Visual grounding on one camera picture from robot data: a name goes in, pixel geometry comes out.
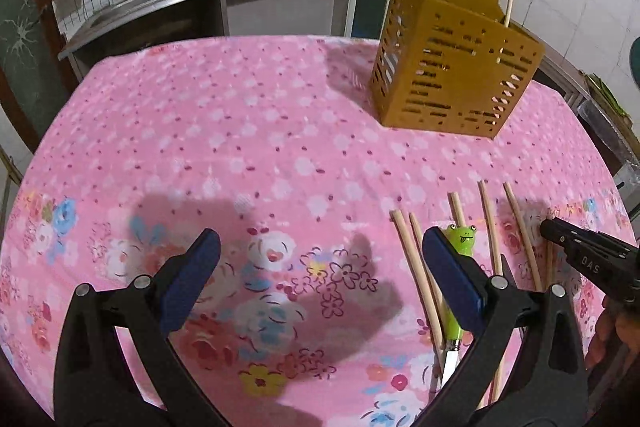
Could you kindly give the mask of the person's right hand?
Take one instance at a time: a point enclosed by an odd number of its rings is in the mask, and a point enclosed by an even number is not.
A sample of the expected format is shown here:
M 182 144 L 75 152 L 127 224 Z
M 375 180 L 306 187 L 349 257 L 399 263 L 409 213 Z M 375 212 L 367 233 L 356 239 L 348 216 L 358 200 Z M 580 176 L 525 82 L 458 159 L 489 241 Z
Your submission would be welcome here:
M 594 336 L 589 343 L 586 354 L 586 367 L 591 369 L 604 359 L 606 351 L 608 351 L 608 340 L 616 333 L 629 350 L 623 365 L 623 372 L 626 373 L 639 354 L 639 317 L 626 311 L 615 312 L 611 299 L 608 297 L 603 298 L 602 306 L 603 311 L 598 318 Z

